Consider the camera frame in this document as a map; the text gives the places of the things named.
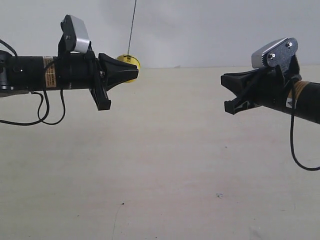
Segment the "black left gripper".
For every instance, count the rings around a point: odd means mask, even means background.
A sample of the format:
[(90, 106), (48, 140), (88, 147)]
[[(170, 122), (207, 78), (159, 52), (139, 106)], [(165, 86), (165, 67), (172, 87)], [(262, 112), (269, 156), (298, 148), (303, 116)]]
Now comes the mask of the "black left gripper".
[(86, 53), (65, 53), (57, 61), (57, 70), (61, 87), (68, 90), (88, 89), (99, 111), (111, 108), (107, 91), (138, 78), (136, 65), (105, 53), (99, 53), (97, 59), (91, 49)]

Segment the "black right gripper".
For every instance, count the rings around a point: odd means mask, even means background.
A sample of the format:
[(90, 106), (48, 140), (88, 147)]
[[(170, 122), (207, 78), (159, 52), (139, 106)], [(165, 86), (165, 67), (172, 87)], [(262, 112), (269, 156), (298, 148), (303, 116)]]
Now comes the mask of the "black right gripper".
[(299, 80), (300, 66), (296, 55), (275, 67), (224, 73), (220, 76), (220, 83), (235, 95), (233, 100), (224, 102), (224, 111), (235, 115), (264, 106), (286, 113), (286, 94)]

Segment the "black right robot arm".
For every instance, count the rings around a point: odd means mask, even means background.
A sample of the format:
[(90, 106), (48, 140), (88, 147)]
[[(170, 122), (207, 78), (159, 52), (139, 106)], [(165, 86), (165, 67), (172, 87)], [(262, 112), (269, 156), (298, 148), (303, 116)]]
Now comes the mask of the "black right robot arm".
[(220, 83), (235, 95), (224, 102), (224, 110), (229, 114), (266, 107), (320, 122), (320, 85), (303, 80), (295, 55), (283, 65), (224, 73)]

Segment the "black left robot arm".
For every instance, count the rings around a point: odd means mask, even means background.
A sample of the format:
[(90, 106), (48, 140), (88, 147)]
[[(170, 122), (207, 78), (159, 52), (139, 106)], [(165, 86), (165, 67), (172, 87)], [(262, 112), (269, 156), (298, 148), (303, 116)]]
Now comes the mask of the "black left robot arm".
[(104, 53), (69, 53), (64, 56), (12, 56), (0, 52), (0, 95), (9, 97), (37, 91), (88, 89), (99, 111), (109, 110), (107, 92), (137, 79), (136, 65)]

